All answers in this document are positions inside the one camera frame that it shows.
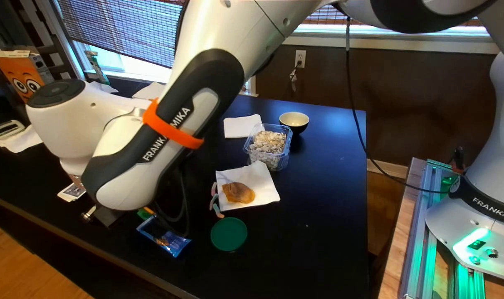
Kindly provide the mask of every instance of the cable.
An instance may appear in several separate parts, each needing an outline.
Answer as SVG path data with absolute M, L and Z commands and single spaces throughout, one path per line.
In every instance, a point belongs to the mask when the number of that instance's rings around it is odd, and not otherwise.
M 188 195 L 186 195 L 186 183 L 184 183 L 184 175 L 183 175 L 183 170 L 181 170 L 181 165 L 176 165 L 174 170 L 173 170 L 176 180 L 178 180 L 178 185 L 179 185 L 179 193 L 181 193 L 181 205 L 179 205 L 179 211 L 176 216 L 169 216 L 168 213 L 163 211 L 163 208 L 159 206 L 159 203 L 153 201 L 154 205 L 154 210 L 156 210 L 156 215 L 158 215 L 158 221 L 166 226 L 169 231 L 174 231 L 181 236 L 189 236 L 191 233 L 191 221 L 189 221 L 189 201 L 188 201 Z M 176 225 L 179 221 L 183 221 L 184 218 L 184 228 L 183 229 L 178 229 Z
M 347 80 L 347 100 L 349 100 L 349 105 L 351 105 L 351 113 L 352 113 L 352 118 L 354 118 L 354 125 L 356 125 L 356 133 L 357 133 L 357 140 L 367 156 L 367 160 L 371 161 L 371 165 L 374 165 L 382 176 L 386 176 L 387 180 L 401 185 L 401 186 L 406 186 L 406 188 L 411 188 L 411 190 L 417 190 L 417 191 L 422 191 L 422 193 L 439 193 L 439 195 L 447 195 L 449 191 L 435 191 L 435 190 L 424 190 L 424 188 L 419 188 L 419 186 L 414 186 L 414 185 L 409 185 L 402 180 L 397 180 L 396 176 L 391 176 L 389 173 L 386 173 L 379 163 L 376 163 L 369 151 L 367 151 L 367 146 L 364 143 L 364 138 L 362 138 L 362 133 L 361 133 L 361 125 L 359 125 L 359 120 L 357 120 L 357 115 L 356 115 L 356 108 L 354 108 L 354 95 L 352 95 L 352 80 L 351 80 L 351 17 L 347 17 L 347 22 L 346 22 L 346 80 Z

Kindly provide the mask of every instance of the black table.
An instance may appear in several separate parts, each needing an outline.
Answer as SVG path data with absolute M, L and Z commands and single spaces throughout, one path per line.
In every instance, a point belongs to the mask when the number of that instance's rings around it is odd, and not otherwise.
M 243 140 L 224 140 L 221 120 L 186 160 L 188 186 L 203 213 L 178 259 L 134 231 L 141 223 L 134 213 L 109 228 L 83 225 L 79 213 L 91 201 L 68 205 L 55 196 L 68 178 L 43 146 L 0 153 L 0 206 L 179 298 L 369 298 L 366 156 L 351 112 L 238 97 L 226 117 L 257 113 L 276 123 L 289 110 L 307 113 L 309 128 L 294 136 L 287 168 L 272 175 L 281 201 L 226 213 L 247 226 L 247 241 L 236 253 L 209 243 L 213 170 L 246 163 Z M 357 118 L 364 136 L 364 113 Z

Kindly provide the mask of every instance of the cardboard box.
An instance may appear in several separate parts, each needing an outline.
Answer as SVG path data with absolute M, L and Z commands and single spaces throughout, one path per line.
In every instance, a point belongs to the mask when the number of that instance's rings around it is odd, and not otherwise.
M 53 82 L 41 57 L 31 50 L 0 48 L 0 70 L 21 102 L 28 102 L 40 87 Z

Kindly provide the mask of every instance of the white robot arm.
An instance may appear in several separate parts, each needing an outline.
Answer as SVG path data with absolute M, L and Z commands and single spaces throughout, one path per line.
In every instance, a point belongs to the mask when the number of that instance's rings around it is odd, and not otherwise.
M 281 42 L 326 4 L 336 2 L 191 0 L 166 92 L 143 118 L 124 115 L 106 125 L 81 176 L 91 198 L 116 211 L 149 205 L 159 176 L 184 151 L 201 146 L 208 123 L 219 118 Z M 457 200 L 429 215 L 427 225 L 450 249 L 474 229 L 470 220 L 482 218 L 487 229 L 502 228 L 504 234 L 504 0 L 339 0 L 337 7 L 362 24 L 404 33 L 437 32 L 472 17 L 482 20 L 502 52 L 492 67 L 495 125 L 477 161 L 462 176 L 460 186 L 469 186 L 472 198 L 455 195 Z M 482 268 L 470 264 L 467 256 L 455 256 L 467 266 L 504 278 L 504 263 Z
M 226 0 L 186 7 L 171 80 L 148 118 L 114 118 L 83 173 L 88 193 L 109 210 L 148 205 L 156 181 L 216 120 L 281 42 L 329 0 Z M 354 19 L 397 32 L 434 32 L 469 20 L 492 0 L 342 0 Z

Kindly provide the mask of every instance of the green coaster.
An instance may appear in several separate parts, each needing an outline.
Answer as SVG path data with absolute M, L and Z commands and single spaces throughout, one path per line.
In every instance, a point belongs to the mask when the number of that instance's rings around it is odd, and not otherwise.
M 234 253 L 247 239 L 247 226 L 238 218 L 224 218 L 211 228 L 211 243 L 219 251 Z

